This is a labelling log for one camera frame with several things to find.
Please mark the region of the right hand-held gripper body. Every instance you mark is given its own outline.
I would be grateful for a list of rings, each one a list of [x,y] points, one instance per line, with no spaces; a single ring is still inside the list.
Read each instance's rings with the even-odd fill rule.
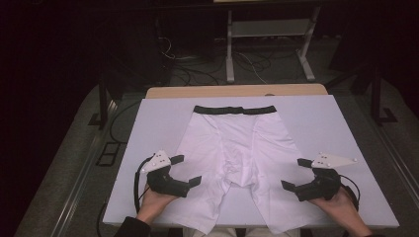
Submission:
[[[338,193],[340,188],[345,188],[348,192],[352,191],[349,187],[342,184],[342,176],[338,174],[336,168],[354,165],[358,162],[356,158],[345,158],[320,152],[311,161],[312,164],[309,169],[314,174],[314,180],[304,185],[295,186],[294,188],[294,193],[299,201],[315,198],[330,200]]]

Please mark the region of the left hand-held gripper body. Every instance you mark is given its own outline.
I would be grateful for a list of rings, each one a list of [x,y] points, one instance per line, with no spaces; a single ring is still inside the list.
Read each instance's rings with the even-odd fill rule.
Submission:
[[[173,166],[164,150],[159,150],[141,168],[147,176],[147,184],[157,193],[185,198],[189,192],[189,183],[175,180],[170,176]]]

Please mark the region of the white shorts with black waistband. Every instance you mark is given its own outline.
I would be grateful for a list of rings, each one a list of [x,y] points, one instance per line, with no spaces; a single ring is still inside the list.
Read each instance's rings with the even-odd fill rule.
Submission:
[[[230,187],[247,188],[271,232],[280,234],[323,217],[308,202],[282,189],[296,176],[301,153],[275,107],[257,109],[196,106],[177,149],[185,161],[172,168],[176,179],[202,178],[163,216],[206,234],[214,228]]]

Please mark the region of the person's left hand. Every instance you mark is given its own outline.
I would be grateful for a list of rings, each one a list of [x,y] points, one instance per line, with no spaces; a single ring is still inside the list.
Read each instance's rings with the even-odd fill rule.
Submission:
[[[175,199],[174,196],[154,192],[149,186],[145,186],[141,208],[136,219],[151,225],[165,207]]]

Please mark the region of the person's right hand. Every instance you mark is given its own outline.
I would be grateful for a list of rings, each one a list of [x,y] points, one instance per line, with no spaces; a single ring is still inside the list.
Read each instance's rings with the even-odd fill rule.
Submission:
[[[353,232],[356,226],[360,227],[361,217],[344,188],[340,188],[330,200],[320,197],[311,199],[309,202],[318,206],[349,233]]]

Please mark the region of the white board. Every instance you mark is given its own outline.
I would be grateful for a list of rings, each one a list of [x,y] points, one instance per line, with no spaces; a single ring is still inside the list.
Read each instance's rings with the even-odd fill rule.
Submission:
[[[340,167],[337,171],[345,176],[347,184],[353,185],[360,192],[359,214],[367,225],[376,228],[397,226],[392,210],[335,99],[330,95],[143,100],[104,215],[105,223],[120,225],[126,217],[136,214],[134,199],[142,194],[146,180],[137,179],[134,174],[141,173],[141,168],[145,165],[144,159],[159,150],[164,150],[169,156],[179,154],[177,149],[196,106],[243,109],[275,107],[301,153],[300,158],[314,160],[323,152],[358,160],[356,164]],[[298,166],[297,160],[296,165],[296,176],[284,181],[297,186],[311,182],[313,172],[309,168]],[[323,217],[304,226],[330,225],[327,216],[316,208]],[[184,226],[164,217],[163,213],[155,223],[158,226]],[[214,227],[268,226],[253,203],[250,190],[233,185],[221,202]]]

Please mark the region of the wooden table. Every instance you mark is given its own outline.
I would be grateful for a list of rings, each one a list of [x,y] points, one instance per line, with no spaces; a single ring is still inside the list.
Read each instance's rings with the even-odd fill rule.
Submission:
[[[327,95],[321,84],[223,85],[150,88],[146,99]]]

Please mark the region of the black metal stand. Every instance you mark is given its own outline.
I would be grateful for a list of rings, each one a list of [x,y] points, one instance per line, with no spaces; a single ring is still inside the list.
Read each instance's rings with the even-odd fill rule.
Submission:
[[[107,83],[104,76],[99,79],[99,111],[96,114],[92,114],[89,125],[96,125],[102,130],[108,121],[108,91]]]
[[[389,108],[383,108],[380,105],[381,98],[381,77],[376,67],[374,69],[374,78],[372,80],[372,100],[371,100],[371,115],[374,122],[378,126],[382,126],[387,122],[397,122],[395,115]]]

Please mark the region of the white metal stand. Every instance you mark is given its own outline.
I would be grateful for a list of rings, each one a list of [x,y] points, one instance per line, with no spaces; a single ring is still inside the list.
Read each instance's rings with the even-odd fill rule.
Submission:
[[[304,43],[296,52],[300,66],[308,82],[314,82],[315,76],[311,70],[306,54],[320,13],[320,6],[313,9],[307,19],[263,20],[263,21],[233,21],[232,12],[228,12],[226,37],[226,79],[234,82],[234,68],[232,58],[232,40],[238,38],[263,37],[304,37]]]

